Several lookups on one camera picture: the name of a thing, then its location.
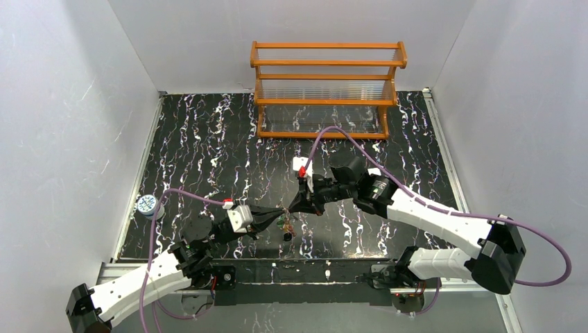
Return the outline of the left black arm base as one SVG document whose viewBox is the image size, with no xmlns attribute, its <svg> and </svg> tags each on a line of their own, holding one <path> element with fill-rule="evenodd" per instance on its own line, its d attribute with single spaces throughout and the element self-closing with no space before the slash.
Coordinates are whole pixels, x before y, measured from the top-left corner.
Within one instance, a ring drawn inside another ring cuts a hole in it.
<svg viewBox="0 0 588 333">
<path fill-rule="evenodd" d="M 208 266 L 192 278 L 191 286 L 214 291 L 232 290 L 236 286 L 236 267 L 227 264 Z"/>
</svg>

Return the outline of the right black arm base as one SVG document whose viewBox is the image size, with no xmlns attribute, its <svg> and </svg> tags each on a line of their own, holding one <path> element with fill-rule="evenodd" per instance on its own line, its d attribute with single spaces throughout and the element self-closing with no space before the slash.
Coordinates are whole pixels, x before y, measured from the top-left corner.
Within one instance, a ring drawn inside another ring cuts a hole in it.
<svg viewBox="0 0 588 333">
<path fill-rule="evenodd" d="M 439 278 L 421 280 L 406 267 L 397 267 L 395 262 L 373 264 L 356 280 L 373 289 L 389 291 L 392 306 L 400 314 L 409 316 L 424 314 L 432 308 L 442 287 Z"/>
</svg>

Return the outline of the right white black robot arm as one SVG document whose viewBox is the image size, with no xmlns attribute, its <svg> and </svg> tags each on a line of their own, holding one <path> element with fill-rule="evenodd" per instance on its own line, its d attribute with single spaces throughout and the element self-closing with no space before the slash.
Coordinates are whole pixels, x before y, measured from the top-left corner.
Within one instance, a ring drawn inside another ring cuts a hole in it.
<svg viewBox="0 0 588 333">
<path fill-rule="evenodd" d="M 484 223 L 404 190 L 377 168 L 355 157 L 334 166 L 332 177 L 315 174 L 307 157 L 294 157 L 299 189 L 289 212 L 320 216 L 327 203 L 350 199 L 361 211 L 429 232 L 452 247 L 409 246 L 399 259 L 365 274 L 375 288 L 416 287 L 434 278 L 473 280 L 493 293 L 511 292 L 526 248 L 518 228 L 502 218 Z"/>
</svg>

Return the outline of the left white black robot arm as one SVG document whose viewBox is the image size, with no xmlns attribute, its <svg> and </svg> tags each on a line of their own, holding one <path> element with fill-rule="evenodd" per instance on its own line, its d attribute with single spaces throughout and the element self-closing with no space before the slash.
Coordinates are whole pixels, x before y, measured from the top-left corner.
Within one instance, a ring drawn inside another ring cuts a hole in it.
<svg viewBox="0 0 588 333">
<path fill-rule="evenodd" d="M 215 293 L 234 288 L 236 269 L 214 266 L 213 248 L 243 236 L 256 238 L 284 212 L 279 207 L 236 205 L 221 221 L 204 216 L 191 221 L 179 241 L 156 258 L 108 282 L 75 287 L 65 309 L 72 332 L 110 332 L 145 305 L 182 289 Z"/>
</svg>

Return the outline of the metal keyring with red handle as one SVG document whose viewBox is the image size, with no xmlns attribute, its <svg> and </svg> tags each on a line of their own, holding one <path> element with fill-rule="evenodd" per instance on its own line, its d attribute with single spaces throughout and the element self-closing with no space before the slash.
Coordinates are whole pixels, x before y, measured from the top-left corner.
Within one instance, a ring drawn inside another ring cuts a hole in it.
<svg viewBox="0 0 588 333">
<path fill-rule="evenodd" d="M 284 213 L 277 219 L 277 227 L 283 231 L 283 240 L 285 242 L 291 241 L 295 236 L 296 232 L 293 227 L 293 221 L 296 219 L 286 208 Z"/>
</svg>

